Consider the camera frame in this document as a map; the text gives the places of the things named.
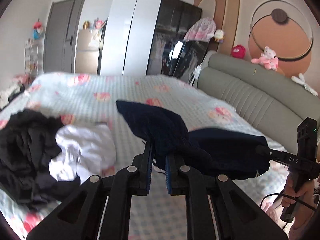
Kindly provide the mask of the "person's right hand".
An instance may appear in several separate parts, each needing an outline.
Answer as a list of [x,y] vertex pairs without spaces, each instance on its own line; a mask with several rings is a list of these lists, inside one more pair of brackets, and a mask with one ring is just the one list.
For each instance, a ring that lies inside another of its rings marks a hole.
[[293,186],[293,175],[290,173],[287,176],[286,184],[284,187],[284,194],[290,196],[292,198],[300,198],[303,197],[303,202],[314,206],[314,197],[313,192],[315,189],[315,181],[310,180],[304,183],[300,189],[295,190]]

